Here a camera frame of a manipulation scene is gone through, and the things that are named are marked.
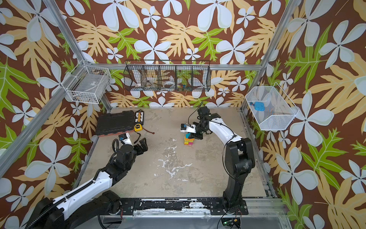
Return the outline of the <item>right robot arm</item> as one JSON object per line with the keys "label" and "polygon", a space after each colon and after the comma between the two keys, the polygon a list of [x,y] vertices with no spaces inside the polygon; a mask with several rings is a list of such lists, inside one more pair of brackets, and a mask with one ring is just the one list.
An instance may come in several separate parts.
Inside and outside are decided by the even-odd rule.
{"label": "right robot arm", "polygon": [[255,167],[252,141],[236,134],[219,114],[210,113],[207,107],[200,107],[197,112],[199,122],[194,122],[187,128],[190,138],[202,140],[204,134],[215,134],[224,144],[222,162],[229,176],[223,192],[224,210],[245,213],[242,191],[246,178]]}

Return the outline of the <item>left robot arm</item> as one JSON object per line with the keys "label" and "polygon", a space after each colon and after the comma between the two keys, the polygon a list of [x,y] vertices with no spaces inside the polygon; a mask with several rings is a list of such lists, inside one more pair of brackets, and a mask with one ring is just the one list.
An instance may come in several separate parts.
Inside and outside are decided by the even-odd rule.
{"label": "left robot arm", "polygon": [[92,218],[117,211],[120,197],[109,189],[131,170],[136,157],[148,151],[146,138],[132,145],[119,140],[112,144],[107,165],[92,179],[55,199],[44,198],[32,212],[28,229],[75,229]]}

